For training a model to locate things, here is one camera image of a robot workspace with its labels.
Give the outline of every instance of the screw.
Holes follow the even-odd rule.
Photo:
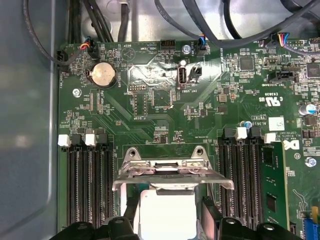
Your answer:
[[[191,53],[191,47],[189,45],[184,45],[182,47],[182,53],[185,55],[188,55]]]
[[[75,88],[75,89],[72,90],[72,95],[73,95],[75,98],[80,98],[81,94],[82,94],[82,92],[81,92],[81,90],[78,89],[78,88]]]
[[[226,220],[226,222],[227,222],[228,224],[235,224],[235,223],[236,223],[236,221],[235,221],[234,219],[232,219],[232,218],[228,218],[228,219]]]
[[[265,229],[269,230],[269,231],[275,230],[275,228],[274,228],[273,226],[269,225],[269,224],[265,224],[265,225],[263,225],[263,227],[264,227]]]
[[[309,168],[312,168],[317,165],[317,160],[315,160],[313,157],[307,157],[305,160],[305,165]]]

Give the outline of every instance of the wire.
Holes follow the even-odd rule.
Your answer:
[[[194,23],[201,30],[201,32],[205,34],[205,36],[209,39],[210,42],[212,42],[214,45],[218,46],[219,48],[230,49],[230,48],[239,48],[239,47],[245,46],[254,41],[258,41],[263,38],[266,38],[273,33],[279,32],[281,29],[284,29],[290,24],[292,24],[295,20],[300,18],[304,13],[308,12],[315,5],[319,4],[320,0],[311,0],[302,9],[300,9],[290,17],[286,18],[284,21],[258,34],[245,37],[242,39],[225,40],[225,41],[218,40],[217,37],[213,34],[213,32],[210,30],[195,0],[182,0],[182,2],[185,6],[185,9],[188,11],[190,17],[194,21]]]
[[[91,8],[91,5],[89,3],[89,0],[83,0],[83,4],[84,4],[84,7],[85,9],[87,10],[88,14],[89,14],[89,17],[91,19],[91,22],[92,22],[92,25],[95,29],[95,32],[98,36],[98,39],[100,42],[104,43],[106,42],[107,40],[104,38],[104,34],[103,34],[103,31],[101,29],[101,26],[99,24],[99,21],[93,11],[93,9]]]
[[[22,2],[22,10],[23,10],[23,17],[26,24],[26,27],[28,29],[28,32],[34,42],[34,44],[37,46],[37,48],[40,50],[40,52],[50,61],[52,61],[55,64],[61,65],[61,66],[67,66],[73,63],[78,56],[83,52],[83,50],[80,48],[78,49],[69,59],[68,61],[59,61],[58,59],[51,56],[45,48],[40,43],[37,34],[34,30],[34,27],[32,26],[31,20],[30,20],[30,13],[29,13],[29,0],[23,0]]]
[[[291,13],[296,13],[303,7],[296,3],[294,0],[280,0],[282,5]],[[315,27],[318,36],[320,36],[320,18],[314,14],[312,11],[308,11],[301,16],[302,18],[308,20]]]
[[[161,14],[161,16],[163,17],[164,20],[166,20],[170,25],[172,25],[173,27],[175,27],[176,29],[178,29],[180,32],[184,33],[185,35],[189,36],[192,39],[198,40],[199,39],[199,35],[194,34],[190,31],[188,31],[187,29],[185,29],[183,26],[179,25],[169,14],[168,12],[165,10],[165,8],[162,6],[162,4],[160,3],[160,0],[154,0],[154,4],[156,6],[156,9],[158,10],[158,12]]]
[[[102,14],[96,0],[89,0],[89,3],[92,7],[94,15],[96,16],[98,22],[100,23],[104,38],[107,40],[107,42],[113,43],[114,39],[111,35],[111,32],[110,32],[110,29],[109,29],[108,24],[106,22],[106,19],[105,19],[104,15]]]
[[[231,0],[222,0],[222,2],[223,2],[223,16],[224,16],[225,25],[226,25],[226,28],[228,29],[229,33],[231,34],[231,36],[234,39],[242,39],[242,37],[237,32],[237,30],[231,20],[230,1]]]
[[[128,4],[121,4],[121,25],[118,33],[118,42],[126,41],[128,24],[129,24]]]
[[[283,46],[284,49],[287,49],[290,52],[293,52],[295,54],[300,54],[303,56],[315,56],[315,55],[320,55],[320,51],[301,51],[298,49],[295,49],[291,46],[288,46],[287,44]]]

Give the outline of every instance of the black cable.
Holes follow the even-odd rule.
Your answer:
[[[185,29],[183,26],[179,25],[165,10],[165,8],[162,6],[160,0],[154,0],[154,4],[156,6],[156,9],[161,14],[161,16],[166,20],[170,25],[174,26],[176,29],[178,29],[180,32],[184,33],[185,35],[189,36],[192,39],[198,40],[199,35],[194,34],[187,29]]]
[[[200,31],[209,39],[210,42],[212,42],[214,45],[218,46],[219,48],[230,49],[230,48],[240,48],[254,41],[258,41],[263,38],[266,38],[273,33],[280,32],[282,29],[286,28],[287,26],[292,24],[294,21],[296,21],[298,18],[300,18],[303,14],[305,14],[310,9],[312,9],[315,5],[319,4],[320,0],[311,0],[308,4],[306,4],[301,10],[297,11],[295,14],[286,18],[284,21],[278,23],[277,25],[267,30],[264,30],[258,34],[245,37],[242,39],[225,40],[225,41],[218,40],[217,37],[213,34],[213,32],[210,30],[195,0],[182,0],[182,2],[185,6],[185,9],[188,11],[190,17],[194,21],[194,23],[197,25]]]
[[[237,30],[231,20],[230,1],[231,0],[222,0],[222,2],[223,2],[223,16],[224,16],[225,25],[226,25],[226,28],[228,29],[229,33],[231,34],[231,36],[234,39],[242,39],[242,37],[237,32]]]
[[[296,13],[303,7],[296,3],[294,0],[280,0],[282,5],[291,13]],[[301,16],[302,18],[308,20],[315,27],[318,36],[320,36],[320,18],[314,14],[312,11],[308,11]]]
[[[104,15],[102,14],[96,0],[89,0],[90,5],[92,6],[92,10],[94,15],[96,16],[98,22],[100,23],[100,26],[102,28],[103,36],[109,43],[113,43],[114,39],[111,35],[110,29],[108,27],[108,24],[106,22],[106,19]]]
[[[74,0],[74,16],[73,16],[73,31],[74,43],[80,44],[81,40],[81,0]]]
[[[121,25],[118,33],[118,42],[126,41],[128,24],[129,24],[128,4],[121,4]]]
[[[67,66],[70,65],[71,63],[73,63],[78,56],[80,56],[80,54],[83,52],[83,50],[81,50],[79,48],[79,50],[77,50],[69,59],[68,61],[59,61],[58,59],[55,59],[53,56],[51,56],[46,50],[45,48],[41,45],[34,27],[32,26],[31,20],[30,20],[30,13],[29,13],[29,0],[23,0],[22,2],[22,10],[23,10],[23,17],[24,17],[24,21],[26,24],[26,27],[30,33],[30,36],[32,37],[33,42],[35,43],[35,45],[38,47],[38,49],[40,50],[40,52],[50,61],[54,62],[55,64],[61,65],[61,66]]]
[[[75,0],[69,1],[68,38],[67,38],[68,44],[75,43],[75,38],[74,38],[74,17],[75,17],[74,2],[75,2]]]
[[[85,7],[85,9],[87,10],[87,12],[89,14],[89,17],[91,19],[92,25],[93,25],[93,27],[95,29],[95,32],[96,32],[96,34],[98,36],[99,41],[101,43],[106,42],[107,40],[104,38],[104,33],[103,33],[102,29],[101,29],[101,26],[99,24],[99,21],[98,21],[96,15],[94,14],[94,11],[91,8],[91,5],[90,5],[89,1],[88,0],[83,0],[83,4],[84,4],[84,7]]]

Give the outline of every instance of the black plastic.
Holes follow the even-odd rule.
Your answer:
[[[68,54],[60,49],[60,50],[57,50],[56,51],[56,59],[61,61],[61,62],[66,62],[69,60],[69,56]],[[60,64],[57,64],[56,65],[58,70],[62,73],[68,73],[69,72],[69,66],[68,65],[60,65]]]

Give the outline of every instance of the integrated circuit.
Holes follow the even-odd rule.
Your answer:
[[[266,206],[272,212],[276,213],[277,212],[277,198],[275,196],[272,196],[271,194],[267,193]]]
[[[308,78],[320,78],[320,65],[312,62],[306,65],[306,74]]]
[[[240,57],[240,70],[241,71],[253,71],[254,69],[255,69],[254,58],[252,56]]]

